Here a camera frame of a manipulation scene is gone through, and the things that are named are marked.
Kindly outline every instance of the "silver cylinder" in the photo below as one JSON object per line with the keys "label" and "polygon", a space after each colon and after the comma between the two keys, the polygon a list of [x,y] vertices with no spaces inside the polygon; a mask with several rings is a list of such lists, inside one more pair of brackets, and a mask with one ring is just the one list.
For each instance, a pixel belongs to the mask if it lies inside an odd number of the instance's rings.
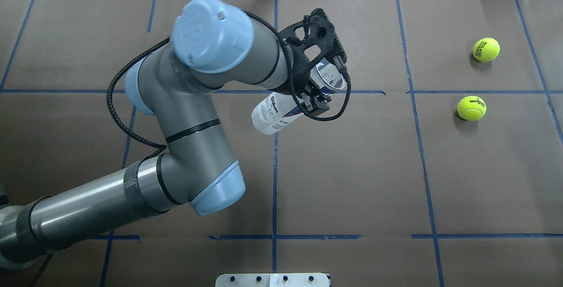
{"label": "silver cylinder", "polygon": [[137,178],[139,191],[146,203],[157,211],[167,211],[175,207],[174,203],[166,197],[163,186],[158,182],[158,157],[147,159],[139,166]]}
{"label": "silver cylinder", "polygon": [[123,191],[125,169],[37,203],[31,227],[42,246],[60,249],[142,219]]}
{"label": "silver cylinder", "polygon": [[33,256],[27,257],[18,240],[16,221],[23,208],[9,206],[0,210],[0,269],[21,271],[37,262]]}

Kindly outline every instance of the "blue tape grid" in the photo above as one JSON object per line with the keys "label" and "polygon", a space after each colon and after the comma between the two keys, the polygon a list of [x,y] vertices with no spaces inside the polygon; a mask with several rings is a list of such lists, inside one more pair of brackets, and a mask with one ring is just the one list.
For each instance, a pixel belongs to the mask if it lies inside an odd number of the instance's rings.
{"label": "blue tape grid", "polygon": [[424,158],[424,147],[422,146],[422,135],[420,134],[420,125],[418,123],[418,113],[417,113],[417,105],[416,105],[416,98],[414,96],[414,85],[413,85],[413,78],[412,74],[410,73],[410,65],[409,60],[406,57],[406,38],[405,38],[405,29],[402,22],[402,12],[401,12],[401,2],[400,0],[397,1],[397,13],[398,13],[398,23],[401,29],[401,38],[402,38],[402,50],[405,55],[405,66],[406,66],[406,73],[409,75],[409,88],[410,88],[410,99],[413,105],[413,114],[414,114],[414,125],[417,130],[417,139],[418,139],[418,151],[420,153],[420,159],[422,160],[422,168],[424,169],[424,184],[426,185],[426,201],[428,204],[428,215],[430,216],[430,227],[432,230],[432,240],[434,241],[434,255],[436,258],[436,267],[438,269],[438,281],[440,283],[440,287],[444,287],[444,275],[442,273],[442,261],[440,259],[440,248],[438,245],[438,235],[436,233],[436,222],[434,221],[434,209],[432,208],[432,196],[430,194],[430,183],[428,183],[428,172],[426,171],[426,159]]}
{"label": "blue tape grid", "polygon": [[561,133],[561,125],[559,124],[559,119],[557,119],[557,114],[555,113],[555,109],[553,107],[553,103],[551,101],[552,94],[561,94],[563,91],[549,91],[547,89],[547,84],[545,83],[545,78],[543,77],[543,72],[541,72],[541,68],[539,66],[539,62],[537,61],[537,55],[535,53],[534,46],[531,42],[530,35],[527,30],[526,22],[523,18],[522,9],[520,8],[519,0],[514,0],[515,6],[519,14],[520,21],[522,23],[523,31],[526,36],[526,40],[530,47],[531,55],[534,59],[534,64],[537,69],[537,74],[541,81],[541,86],[543,87],[543,91],[415,91],[412,85],[412,77],[410,74],[410,68],[408,65],[408,60],[406,58],[406,39],[404,35],[404,27],[402,24],[402,15],[400,9],[400,1],[397,0],[397,9],[398,9],[398,16],[399,22],[401,27],[401,36],[403,42],[403,50],[405,53],[405,63],[407,73],[409,75],[409,86],[410,91],[407,91],[408,94],[411,95],[413,101],[413,111],[414,111],[414,118],[417,127],[417,135],[418,135],[418,142],[420,147],[420,156],[422,158],[422,163],[424,166],[424,181],[426,182],[427,187],[427,199],[428,199],[428,211],[430,213],[430,220],[431,220],[431,234],[414,234],[411,236],[412,239],[415,240],[433,240],[436,252],[436,265],[438,267],[439,273],[439,281],[440,287],[444,286],[444,277],[442,274],[442,265],[440,262],[440,255],[438,249],[438,240],[449,240],[449,239],[563,239],[563,234],[561,233],[449,233],[449,234],[438,234],[436,233],[436,227],[434,223],[434,213],[432,210],[432,203],[430,198],[430,189],[428,187],[428,175],[426,173],[426,161],[424,160],[424,150],[422,148],[422,139],[420,138],[420,129],[418,127],[418,116],[416,113],[416,105],[414,102],[415,94],[544,94],[545,98],[547,99],[547,104],[549,109],[551,110],[551,115],[553,117],[553,121],[555,122],[555,127],[557,129],[557,133],[559,134],[559,140],[563,144],[563,134]]}
{"label": "blue tape grid", "polygon": [[[278,3],[274,0],[274,29],[278,29]],[[217,93],[261,93],[271,91],[216,91]],[[385,94],[383,91],[354,91],[357,94]],[[278,234],[278,134],[274,134],[274,156],[272,177],[272,235],[221,235],[210,240],[271,240],[272,241],[272,273],[278,272],[278,240],[355,240],[361,235],[279,235]]]}
{"label": "blue tape grid", "polygon": [[[94,94],[104,94],[106,93],[105,89],[4,89],[4,85],[6,83],[6,79],[8,77],[8,73],[10,72],[10,68],[12,65],[12,61],[16,55],[16,51],[18,49],[18,45],[20,40],[22,39],[22,35],[26,24],[28,22],[30,13],[33,8],[35,0],[31,0],[28,10],[26,12],[26,16],[22,22],[22,26],[18,33],[18,37],[16,38],[16,42],[14,44],[14,48],[12,49],[12,53],[10,55],[10,59],[8,60],[8,64],[4,71],[4,76],[2,77],[2,81],[0,83],[0,93],[9,94],[9,93],[94,93]],[[151,12],[149,17],[149,24],[147,25],[147,32],[150,33],[152,22],[153,22],[153,15],[154,9],[157,0],[153,0],[151,5]],[[278,0],[274,1],[274,19],[275,19],[275,27],[277,29],[278,26]],[[529,36],[526,22],[523,18],[522,10],[520,8],[519,0],[515,0],[515,6],[518,10],[519,17],[521,19],[521,23],[523,25],[523,30],[526,36],[526,40],[530,47],[531,54],[534,59],[534,64],[537,69],[537,73],[540,77],[541,84],[543,86],[543,91],[454,91],[454,90],[442,90],[442,91],[416,91],[414,90],[414,85],[412,82],[412,75],[410,72],[410,66],[408,63],[408,59],[406,56],[406,37],[404,32],[404,25],[402,22],[402,11],[400,8],[400,0],[396,0],[397,3],[397,10],[398,10],[398,20],[400,23],[400,30],[402,36],[402,46],[405,55],[405,65],[406,70],[409,75],[409,88],[410,90],[407,91],[407,94],[411,96],[412,105],[413,105],[413,116],[415,121],[415,126],[417,129],[417,138],[419,143],[419,151],[420,151],[420,158],[422,160],[423,168],[424,168],[424,182],[426,184],[427,189],[427,202],[428,202],[428,213],[430,216],[431,221],[431,234],[414,234],[412,235],[412,239],[415,240],[432,240],[434,242],[435,247],[435,255],[436,255],[436,266],[438,269],[438,276],[440,287],[444,286],[444,279],[442,274],[442,265],[440,261],[440,253],[439,253],[439,245],[438,240],[447,240],[447,239],[534,239],[534,238],[548,238],[548,239],[563,239],[563,234],[560,233],[452,233],[452,234],[438,234],[436,232],[435,220],[434,220],[434,212],[432,209],[432,201],[431,201],[431,193],[430,193],[430,186],[428,183],[428,174],[426,172],[426,160],[424,158],[424,148],[422,145],[422,137],[420,134],[420,125],[418,123],[418,114],[416,111],[416,97],[417,94],[544,94],[545,98],[547,99],[547,103],[552,113],[553,120],[555,122],[555,126],[557,128],[557,133],[559,134],[559,138],[561,139],[561,143],[563,143],[563,134],[561,132],[561,126],[559,124],[559,119],[557,119],[557,114],[555,113],[555,109],[553,107],[551,101],[551,95],[553,94],[563,94],[563,91],[549,91],[547,89],[547,85],[545,84],[545,79],[543,77],[543,73],[541,72],[541,68],[539,66],[539,62],[537,60],[537,55],[535,53],[535,49],[531,42],[531,38]],[[115,93],[125,93],[125,91],[117,90]],[[269,94],[269,91],[263,90],[250,90],[250,91],[243,91],[243,90],[220,90],[217,93],[226,93],[226,94]],[[384,91],[375,91],[375,90],[355,90],[352,91],[353,94],[386,94]],[[136,110],[133,107],[131,113],[131,121],[129,123],[129,127],[133,127],[135,122],[135,113]],[[125,163],[127,161],[129,146],[131,143],[131,138],[127,137],[127,141],[125,143],[125,151],[123,155],[123,162],[121,167],[125,167]],[[361,237],[361,235],[278,235],[277,234],[277,170],[278,168],[278,135],[274,135],[274,176],[273,176],[273,234],[272,235],[221,235],[219,237],[214,237],[209,235],[208,238],[210,240],[272,240],[272,269],[273,272],[277,271],[277,260],[276,260],[276,242],[277,240],[354,240]],[[111,245],[113,240],[136,240],[140,242],[139,235],[115,235],[114,231],[110,231],[109,235],[98,235],[92,238],[93,240],[107,240],[107,247],[106,247],[106,256],[104,260],[104,268],[102,271],[102,277],[100,280],[100,286],[103,287],[105,285],[105,279],[107,275],[107,267],[109,264],[109,257],[111,252]]]}

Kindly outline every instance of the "electrical wire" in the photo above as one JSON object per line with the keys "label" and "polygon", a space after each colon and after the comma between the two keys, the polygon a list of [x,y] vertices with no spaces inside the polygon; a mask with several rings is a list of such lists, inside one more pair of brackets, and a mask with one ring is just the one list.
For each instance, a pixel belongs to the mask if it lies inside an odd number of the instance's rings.
{"label": "electrical wire", "polygon": [[293,97],[293,101],[295,102],[295,104],[297,105],[299,110],[304,115],[306,115],[308,118],[315,120],[315,121],[332,121],[332,120],[338,119],[344,113],[346,106],[348,106],[348,100],[350,99],[350,93],[351,93],[351,90],[352,90],[350,75],[348,75],[348,71],[346,69],[346,66],[344,66],[342,69],[338,70],[342,74],[342,76],[344,77],[344,80],[346,81],[346,96],[344,97],[344,103],[342,103],[342,107],[341,107],[340,111],[338,111],[338,113],[336,113],[336,115],[333,115],[333,116],[330,116],[330,117],[317,117],[317,116],[311,115],[311,113],[308,112],[307,109],[305,109],[303,107],[302,103],[299,102],[299,100],[297,98],[297,93],[295,92],[295,86],[294,86],[294,83],[293,83],[293,72],[292,72],[292,69],[291,69],[291,58],[289,56],[289,51],[287,49],[287,43],[282,39],[282,37],[279,35],[279,33],[276,31],[276,29],[274,29],[274,27],[272,27],[266,20],[260,18],[259,16],[255,15],[252,12],[248,12],[248,11],[244,11],[244,12],[249,17],[255,19],[256,21],[260,22],[262,25],[267,27],[276,36],[276,39],[278,39],[278,41],[280,43],[281,50],[283,51],[283,54],[284,54],[284,57],[285,57],[285,63],[287,64],[287,76],[288,76],[288,79],[289,79],[289,88],[291,90],[291,96]]}
{"label": "electrical wire", "polygon": [[[267,21],[265,21],[261,17],[255,15],[252,12],[248,12],[248,11],[244,11],[244,12],[249,17],[255,19],[256,21],[260,22],[262,25],[266,26],[270,31],[272,31],[272,33],[276,36],[276,39],[279,41],[281,50],[284,53],[285,62],[287,63],[289,87],[290,87],[290,90],[291,90],[291,94],[292,94],[293,100],[295,101],[296,105],[299,107],[300,111],[304,115],[306,115],[307,117],[309,117],[313,120],[317,120],[317,121],[332,121],[332,120],[338,119],[344,113],[344,110],[346,109],[346,105],[348,105],[348,100],[350,99],[351,82],[350,82],[350,76],[348,75],[348,72],[346,71],[346,67],[344,66],[344,68],[342,70],[339,70],[340,73],[342,73],[344,80],[346,80],[346,97],[344,98],[344,103],[342,104],[342,108],[340,109],[340,111],[332,117],[317,117],[317,116],[311,115],[311,113],[308,112],[307,109],[305,109],[301,105],[301,103],[298,101],[297,93],[295,91],[295,86],[294,86],[294,83],[293,83],[293,73],[292,73],[292,69],[291,69],[291,59],[290,59],[290,56],[289,56],[289,51],[287,49],[287,43],[282,39],[282,37],[274,29],[274,27],[272,27]],[[128,128],[123,123],[123,121],[121,121],[121,119],[119,118],[119,116],[117,114],[117,111],[115,110],[115,107],[113,105],[113,92],[115,90],[115,85],[117,84],[117,82],[121,79],[121,77],[123,77],[123,75],[125,75],[125,73],[131,67],[133,67],[133,65],[135,65],[136,63],[141,61],[141,59],[143,59],[143,57],[153,53],[153,51],[156,51],[157,49],[165,46],[169,41],[170,41],[170,37],[167,37],[166,39],[160,41],[156,45],[153,45],[153,47],[151,47],[151,48],[147,49],[146,51],[144,51],[143,53],[137,55],[137,57],[135,57],[129,63],[127,63],[125,66],[123,66],[123,68],[121,68],[121,70],[111,80],[109,87],[107,87],[107,92],[106,92],[107,109],[110,112],[111,118],[115,121],[115,123],[117,123],[118,127],[122,131],[124,131],[127,135],[129,135],[129,137],[131,137],[132,139],[157,149],[154,153],[149,155],[149,157],[154,157],[154,156],[162,153],[162,151],[164,151],[167,148],[167,146],[163,145],[163,144],[155,143],[153,141],[149,141],[148,139],[141,137],[140,135],[133,132],[133,130]]]}
{"label": "electrical wire", "polygon": [[123,121],[121,121],[121,119],[119,119],[119,116],[117,115],[117,111],[115,111],[115,107],[113,106],[113,91],[114,91],[115,85],[117,84],[119,79],[121,79],[121,77],[123,77],[123,75],[125,75],[125,73],[131,67],[133,67],[133,65],[135,65],[136,63],[141,61],[141,59],[143,59],[143,57],[153,53],[153,51],[156,51],[157,49],[165,46],[169,41],[170,41],[170,37],[167,37],[166,39],[160,41],[156,45],[153,45],[153,47],[151,47],[150,49],[147,49],[143,53],[137,55],[137,57],[135,57],[133,60],[131,60],[129,63],[127,63],[127,65],[123,66],[123,68],[111,80],[109,87],[107,87],[107,92],[106,92],[107,109],[109,110],[109,113],[111,114],[111,118],[115,121],[115,123],[117,123],[118,127],[122,131],[127,133],[127,135],[129,135],[129,137],[131,137],[132,139],[135,139],[136,141],[139,141],[140,143],[143,143],[143,144],[148,145],[150,147],[154,147],[155,149],[159,149],[159,150],[161,150],[161,152],[166,149],[166,145],[158,144],[158,143],[155,143],[153,141],[149,141],[148,139],[141,137],[140,135],[136,134],[131,129],[129,129],[123,123]]}
{"label": "electrical wire", "polygon": [[47,265],[49,265],[51,258],[53,258],[52,254],[47,255],[47,257],[46,257],[45,261],[43,262],[43,264],[41,265],[39,271],[37,271],[37,273],[34,276],[34,278],[32,279],[32,281],[29,282],[28,287],[34,287],[35,286],[35,284],[37,283],[37,281],[39,280],[39,278],[41,277],[41,275],[45,271]]}

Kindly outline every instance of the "metal bracket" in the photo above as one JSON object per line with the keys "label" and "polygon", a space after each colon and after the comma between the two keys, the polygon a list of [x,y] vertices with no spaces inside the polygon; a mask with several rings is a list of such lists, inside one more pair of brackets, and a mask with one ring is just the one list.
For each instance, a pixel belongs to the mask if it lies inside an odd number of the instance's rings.
{"label": "metal bracket", "polygon": [[256,273],[223,274],[215,287],[330,287],[330,274]]}

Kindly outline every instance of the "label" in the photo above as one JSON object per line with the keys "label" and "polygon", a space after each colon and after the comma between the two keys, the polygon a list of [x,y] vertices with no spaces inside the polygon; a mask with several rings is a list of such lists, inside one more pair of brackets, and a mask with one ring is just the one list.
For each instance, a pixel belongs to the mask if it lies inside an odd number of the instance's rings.
{"label": "label", "polygon": [[276,102],[274,95],[269,95],[268,98],[260,104],[260,119],[264,122],[270,122],[275,120],[278,109],[276,108]]}
{"label": "label", "polygon": [[323,58],[316,68],[311,71],[311,80],[326,95],[332,95],[344,88],[344,78],[338,72],[336,66]]}

